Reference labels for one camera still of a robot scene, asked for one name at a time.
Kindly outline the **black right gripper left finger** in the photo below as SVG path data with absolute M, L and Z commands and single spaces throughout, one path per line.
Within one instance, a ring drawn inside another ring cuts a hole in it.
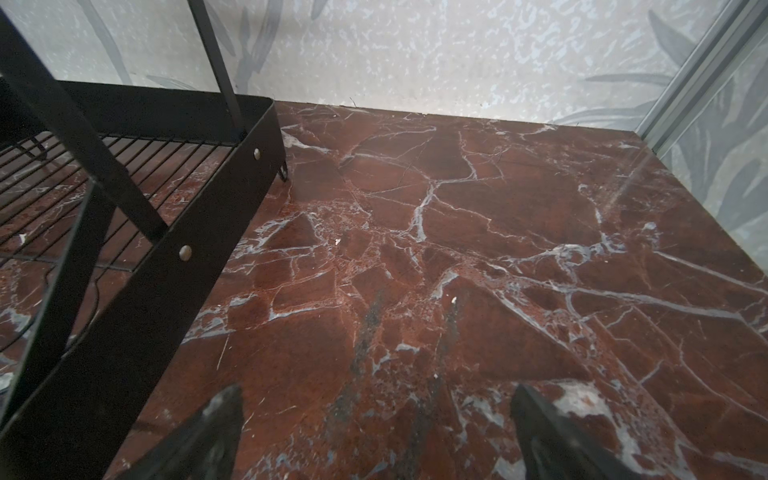
M 242 388 L 231 384 L 118 477 L 229 479 L 243 424 Z

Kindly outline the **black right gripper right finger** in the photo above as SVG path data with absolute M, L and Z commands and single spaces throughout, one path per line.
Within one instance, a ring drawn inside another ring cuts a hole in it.
M 516 387 L 510 402 L 510 415 L 527 479 L 639 477 L 527 384 Z

